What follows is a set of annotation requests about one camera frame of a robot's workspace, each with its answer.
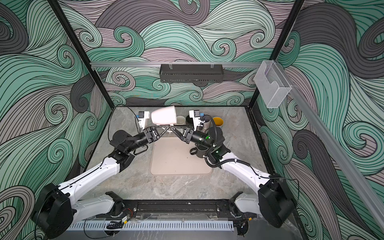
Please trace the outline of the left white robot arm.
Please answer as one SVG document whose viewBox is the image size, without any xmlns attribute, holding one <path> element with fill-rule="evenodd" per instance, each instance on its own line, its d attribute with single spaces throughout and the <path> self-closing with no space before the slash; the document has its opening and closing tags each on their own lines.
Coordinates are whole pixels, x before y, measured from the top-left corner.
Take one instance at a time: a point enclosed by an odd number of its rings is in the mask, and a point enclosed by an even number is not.
<svg viewBox="0 0 384 240">
<path fill-rule="evenodd" d="M 163 135 L 158 132 L 157 126 L 148 127 L 135 136 L 119 130 L 110 140 L 114 150 L 101 163 L 71 180 L 44 186 L 31 213 L 35 229 L 44 233 L 42 238 L 56 238 L 76 220 L 108 213 L 115 204 L 109 195 L 92 200 L 84 208 L 78 207 L 79 200 L 98 184 L 125 170 L 137 155 L 137 149 L 159 140 Z"/>
</svg>

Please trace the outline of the white ribbed mug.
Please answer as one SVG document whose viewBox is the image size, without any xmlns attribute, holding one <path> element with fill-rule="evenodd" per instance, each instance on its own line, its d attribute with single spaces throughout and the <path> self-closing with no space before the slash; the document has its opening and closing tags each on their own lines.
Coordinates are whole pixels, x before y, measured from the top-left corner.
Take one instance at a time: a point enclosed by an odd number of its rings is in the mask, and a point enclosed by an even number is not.
<svg viewBox="0 0 384 240">
<path fill-rule="evenodd" d="M 185 125 L 185 124 L 186 124 L 186 118 L 184 116 L 177 116 L 176 125 Z"/>
</svg>

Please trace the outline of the light pink mug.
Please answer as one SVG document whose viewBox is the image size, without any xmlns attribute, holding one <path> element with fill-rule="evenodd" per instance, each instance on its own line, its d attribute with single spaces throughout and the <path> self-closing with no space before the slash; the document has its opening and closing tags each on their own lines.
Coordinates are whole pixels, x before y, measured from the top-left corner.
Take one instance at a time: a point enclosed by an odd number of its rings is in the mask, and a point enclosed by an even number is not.
<svg viewBox="0 0 384 240">
<path fill-rule="evenodd" d="M 152 123 L 155 125 L 174 125 L 177 123 L 175 106 L 157 109 L 151 113 Z"/>
</svg>

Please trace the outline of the black mug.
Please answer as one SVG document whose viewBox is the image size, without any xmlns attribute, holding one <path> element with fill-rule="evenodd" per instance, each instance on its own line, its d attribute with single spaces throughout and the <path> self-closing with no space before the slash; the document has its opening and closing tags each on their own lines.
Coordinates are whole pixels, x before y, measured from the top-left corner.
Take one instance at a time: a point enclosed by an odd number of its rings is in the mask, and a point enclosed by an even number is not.
<svg viewBox="0 0 384 240">
<path fill-rule="evenodd" d="M 203 159 L 208 149 L 209 147 L 195 145 L 194 148 L 190 149 L 190 155 Z"/>
</svg>

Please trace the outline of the blue butterfly mug yellow inside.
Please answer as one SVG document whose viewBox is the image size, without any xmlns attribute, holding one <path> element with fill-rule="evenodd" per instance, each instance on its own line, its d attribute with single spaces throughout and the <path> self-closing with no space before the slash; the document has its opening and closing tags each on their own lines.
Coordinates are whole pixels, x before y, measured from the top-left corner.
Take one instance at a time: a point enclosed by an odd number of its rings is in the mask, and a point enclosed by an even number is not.
<svg viewBox="0 0 384 240">
<path fill-rule="evenodd" d="M 224 125 L 224 120 L 220 117 L 214 117 L 213 121 L 214 121 L 215 125 L 219 128 L 221 128 Z"/>
</svg>

